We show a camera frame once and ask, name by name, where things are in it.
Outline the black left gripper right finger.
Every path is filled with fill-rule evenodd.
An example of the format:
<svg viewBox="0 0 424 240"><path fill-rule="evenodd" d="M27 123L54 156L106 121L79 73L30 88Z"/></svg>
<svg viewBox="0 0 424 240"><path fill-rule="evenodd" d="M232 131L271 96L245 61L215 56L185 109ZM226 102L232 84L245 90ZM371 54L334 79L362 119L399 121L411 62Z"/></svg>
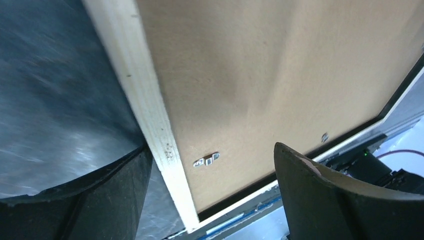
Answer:
<svg viewBox="0 0 424 240"><path fill-rule="evenodd" d="M423 239L423 195L354 179L281 142L273 157L292 240Z"/></svg>

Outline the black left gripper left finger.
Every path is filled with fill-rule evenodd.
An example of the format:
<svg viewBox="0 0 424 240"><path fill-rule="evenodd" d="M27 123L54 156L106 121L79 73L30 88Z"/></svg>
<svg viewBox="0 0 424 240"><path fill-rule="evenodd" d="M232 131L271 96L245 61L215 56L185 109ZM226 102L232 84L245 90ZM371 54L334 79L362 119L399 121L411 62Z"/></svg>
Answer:
<svg viewBox="0 0 424 240"><path fill-rule="evenodd" d="M133 240L153 156L140 147L120 159L36 195L0 201L3 240Z"/></svg>

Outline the brown backing board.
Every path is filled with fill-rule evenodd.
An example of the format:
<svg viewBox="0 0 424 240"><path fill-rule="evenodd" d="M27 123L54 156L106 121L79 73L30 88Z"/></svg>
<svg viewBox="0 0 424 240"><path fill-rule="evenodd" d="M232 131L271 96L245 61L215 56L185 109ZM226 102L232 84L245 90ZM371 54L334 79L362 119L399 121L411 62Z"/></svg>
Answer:
<svg viewBox="0 0 424 240"><path fill-rule="evenodd" d="M188 181L223 151L307 154L375 118L422 54L421 0L140 0ZM188 185L197 212L211 203Z"/></svg>

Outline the wooden picture frame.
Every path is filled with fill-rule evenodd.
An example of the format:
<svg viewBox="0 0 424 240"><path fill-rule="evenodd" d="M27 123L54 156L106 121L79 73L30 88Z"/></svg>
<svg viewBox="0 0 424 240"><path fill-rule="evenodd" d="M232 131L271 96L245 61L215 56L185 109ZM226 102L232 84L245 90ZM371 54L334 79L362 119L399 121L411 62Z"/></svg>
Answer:
<svg viewBox="0 0 424 240"><path fill-rule="evenodd" d="M211 220L217 219L218 215L214 214L205 222L199 220L199 212L196 211L194 205L149 47L139 1L86 0L83 4L106 49L180 219L186 230L192 233L197 228L210 223ZM423 56L422 46L419 59ZM307 153L309 157L316 162L321 161L382 125L407 95L423 71L423 68L420 67L418 73L413 75L412 80L407 79L408 73L375 118L334 140L329 140L328 136L324 134L322 145Z"/></svg>

